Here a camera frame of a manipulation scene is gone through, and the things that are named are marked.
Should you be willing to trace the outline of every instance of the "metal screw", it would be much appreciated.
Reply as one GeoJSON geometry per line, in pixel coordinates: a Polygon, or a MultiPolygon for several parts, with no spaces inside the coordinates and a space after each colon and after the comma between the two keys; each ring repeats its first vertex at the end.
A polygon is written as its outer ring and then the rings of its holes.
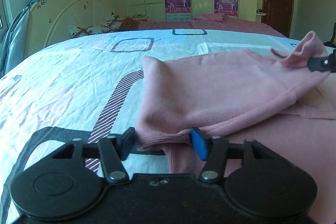
{"type": "Polygon", "coordinates": [[[218,177],[218,173],[215,171],[204,171],[201,174],[202,178],[205,180],[211,180],[211,179],[215,179],[218,177]]]}
{"type": "Polygon", "coordinates": [[[109,177],[112,180],[122,180],[123,178],[126,177],[126,174],[121,171],[114,171],[110,173],[109,177]]]}
{"type": "Polygon", "coordinates": [[[169,180],[167,180],[167,179],[162,179],[162,180],[160,180],[160,183],[161,184],[167,184],[169,182],[169,180]]]}
{"type": "Polygon", "coordinates": [[[156,182],[156,181],[151,181],[151,182],[149,182],[149,185],[151,185],[151,186],[159,186],[159,183],[156,182]]]}

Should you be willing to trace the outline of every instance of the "cream headboard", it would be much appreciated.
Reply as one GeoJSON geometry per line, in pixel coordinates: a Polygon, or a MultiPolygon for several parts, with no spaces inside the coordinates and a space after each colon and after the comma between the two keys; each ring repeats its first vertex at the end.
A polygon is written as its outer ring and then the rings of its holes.
{"type": "Polygon", "coordinates": [[[70,25],[100,25],[112,12],[112,0],[40,0],[30,8],[24,58],[70,39],[70,25]]]}

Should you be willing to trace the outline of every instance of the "bed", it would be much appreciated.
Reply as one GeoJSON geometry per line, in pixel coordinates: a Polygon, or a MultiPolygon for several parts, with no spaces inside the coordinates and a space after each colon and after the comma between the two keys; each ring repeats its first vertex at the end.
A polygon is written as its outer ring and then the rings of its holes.
{"type": "MultiPolygon", "coordinates": [[[[268,55],[271,47],[285,52],[298,43],[281,35],[209,30],[196,25],[196,29],[180,25],[180,28],[113,32],[68,40],[69,24],[75,22],[85,27],[103,22],[113,4],[109,0],[59,1],[58,6],[51,0],[46,0],[39,9],[36,6],[40,16],[31,12],[26,59],[0,79],[0,224],[11,223],[18,217],[9,194],[15,175],[69,140],[97,142],[135,125],[144,87],[142,57],[169,60],[242,48],[268,55]]],[[[335,108],[332,93],[335,81],[332,75],[312,96],[316,92],[322,94],[335,108]]],[[[336,136],[321,132],[319,137],[322,129],[317,128],[316,135],[307,136],[298,145],[297,124],[293,120],[293,128],[276,139],[263,135],[257,140],[314,177],[319,194],[310,215],[319,223],[332,224],[336,220],[333,208],[336,171],[330,165],[336,158],[332,148],[336,136]],[[326,149],[323,157],[315,155],[321,146],[326,149]]],[[[246,130],[239,138],[233,134],[230,140],[242,142],[249,137],[255,137],[255,132],[246,130]]],[[[86,165],[101,175],[99,162],[87,160],[86,165]]],[[[131,154],[124,166],[130,176],[169,172],[164,155],[131,154]]]]}

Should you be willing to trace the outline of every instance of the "bed sheet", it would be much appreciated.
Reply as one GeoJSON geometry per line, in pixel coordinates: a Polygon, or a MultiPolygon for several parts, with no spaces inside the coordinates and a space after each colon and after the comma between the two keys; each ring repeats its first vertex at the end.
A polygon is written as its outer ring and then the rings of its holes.
{"type": "Polygon", "coordinates": [[[209,29],[246,33],[267,34],[276,37],[285,37],[272,27],[264,23],[241,20],[235,18],[223,19],[222,22],[207,19],[193,19],[190,22],[140,22],[138,30],[162,29],[209,29]]]}
{"type": "MultiPolygon", "coordinates": [[[[11,179],[73,138],[97,142],[134,126],[144,87],[142,58],[178,59],[250,48],[267,55],[291,43],[275,36],[198,29],[80,37],[35,53],[0,80],[0,224],[18,217],[11,179]]],[[[131,154],[127,172],[168,173],[162,155],[131,154]]],[[[99,163],[88,167],[101,174],[99,163]]]]}

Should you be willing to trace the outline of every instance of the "pink sweater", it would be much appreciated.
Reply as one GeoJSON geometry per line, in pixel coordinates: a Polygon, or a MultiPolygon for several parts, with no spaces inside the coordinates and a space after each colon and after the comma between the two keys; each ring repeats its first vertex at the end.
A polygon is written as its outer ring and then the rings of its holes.
{"type": "MultiPolygon", "coordinates": [[[[145,57],[145,91],[136,125],[138,148],[163,149],[172,173],[199,173],[204,162],[189,145],[190,128],[199,127],[209,136],[228,136],[232,142],[252,137],[298,162],[320,186],[319,180],[328,175],[321,176],[309,166],[317,151],[323,155],[324,148],[309,144],[321,134],[336,141],[336,111],[316,90],[315,100],[303,95],[329,75],[310,72],[308,59],[328,54],[314,32],[291,54],[272,53],[261,56],[246,49],[165,62],[145,57]],[[309,149],[312,159],[307,159],[309,149]]],[[[231,161],[226,174],[238,167],[231,161]]],[[[335,204],[336,190],[333,193],[335,204]]],[[[332,214],[321,216],[320,208],[314,211],[314,207],[312,212],[321,223],[331,223],[325,220],[332,219],[332,214]]]]}

